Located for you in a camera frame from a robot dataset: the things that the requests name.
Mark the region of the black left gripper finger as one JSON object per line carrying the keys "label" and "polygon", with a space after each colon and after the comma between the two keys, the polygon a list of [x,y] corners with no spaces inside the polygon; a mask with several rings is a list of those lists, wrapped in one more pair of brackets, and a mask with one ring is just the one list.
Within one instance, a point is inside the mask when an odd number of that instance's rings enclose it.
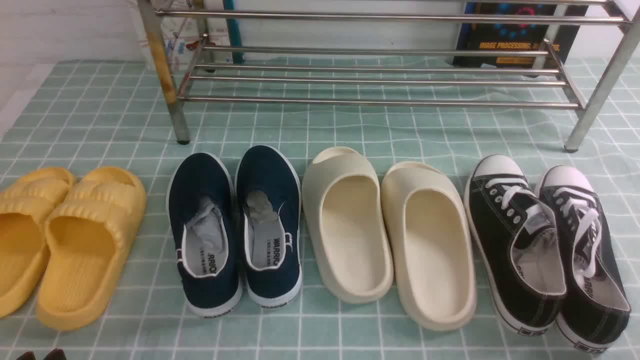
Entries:
{"label": "black left gripper finger", "polygon": [[16,358],[16,360],[36,360],[36,358],[33,352],[25,352]]}

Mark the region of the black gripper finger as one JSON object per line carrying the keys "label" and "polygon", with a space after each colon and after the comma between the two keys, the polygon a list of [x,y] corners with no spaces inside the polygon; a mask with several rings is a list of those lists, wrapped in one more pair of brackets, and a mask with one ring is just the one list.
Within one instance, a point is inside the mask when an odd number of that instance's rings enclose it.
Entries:
{"label": "black gripper finger", "polygon": [[46,354],[43,360],[67,360],[67,356],[63,349],[55,348]]}

